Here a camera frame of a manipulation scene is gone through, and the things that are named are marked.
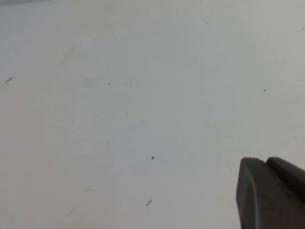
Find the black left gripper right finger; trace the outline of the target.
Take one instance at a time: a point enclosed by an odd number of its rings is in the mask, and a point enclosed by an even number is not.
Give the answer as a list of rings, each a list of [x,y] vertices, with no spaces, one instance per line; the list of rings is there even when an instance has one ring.
[[[265,202],[269,205],[305,203],[305,171],[279,158],[270,157],[266,161]]]

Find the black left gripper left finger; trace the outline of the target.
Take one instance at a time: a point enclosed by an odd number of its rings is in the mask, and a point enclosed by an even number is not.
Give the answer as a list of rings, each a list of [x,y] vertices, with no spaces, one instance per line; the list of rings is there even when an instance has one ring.
[[[305,204],[269,205],[265,202],[266,161],[244,157],[240,161],[236,203],[243,229],[303,229]]]

